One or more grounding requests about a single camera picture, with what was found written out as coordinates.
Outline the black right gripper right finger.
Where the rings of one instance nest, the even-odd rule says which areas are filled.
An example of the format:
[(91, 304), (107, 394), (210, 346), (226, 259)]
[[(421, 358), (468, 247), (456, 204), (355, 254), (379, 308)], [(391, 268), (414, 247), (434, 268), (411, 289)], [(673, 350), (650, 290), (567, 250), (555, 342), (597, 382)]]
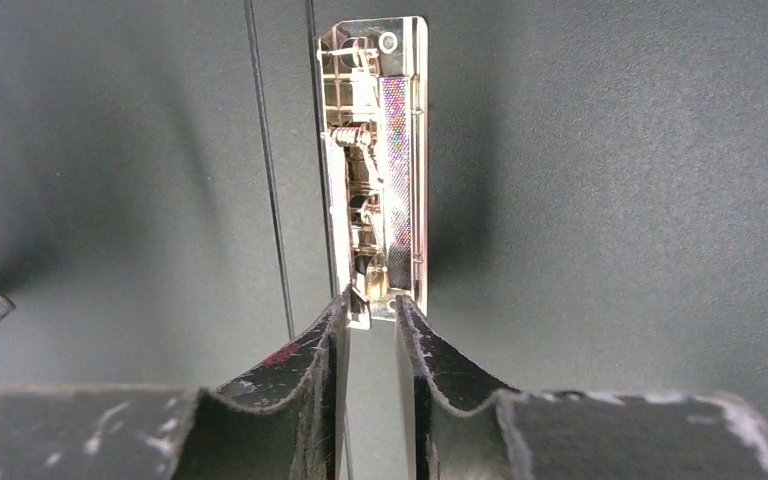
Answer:
[(518, 390), (395, 316), (413, 479), (768, 479), (768, 423), (727, 392)]

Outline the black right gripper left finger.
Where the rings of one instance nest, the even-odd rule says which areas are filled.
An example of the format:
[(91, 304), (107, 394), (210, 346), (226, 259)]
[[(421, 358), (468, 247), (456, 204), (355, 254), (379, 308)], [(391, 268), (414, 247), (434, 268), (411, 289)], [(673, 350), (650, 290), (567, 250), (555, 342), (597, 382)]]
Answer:
[(0, 388), (0, 479), (335, 479), (349, 301), (217, 389)]

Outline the metal folder clip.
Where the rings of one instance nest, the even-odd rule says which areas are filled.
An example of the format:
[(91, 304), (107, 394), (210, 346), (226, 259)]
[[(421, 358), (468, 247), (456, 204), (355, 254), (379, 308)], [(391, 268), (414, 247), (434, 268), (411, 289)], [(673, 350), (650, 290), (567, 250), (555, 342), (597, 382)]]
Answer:
[(314, 42), (332, 271), (348, 325), (395, 319), (428, 290), (428, 25), (347, 20)]

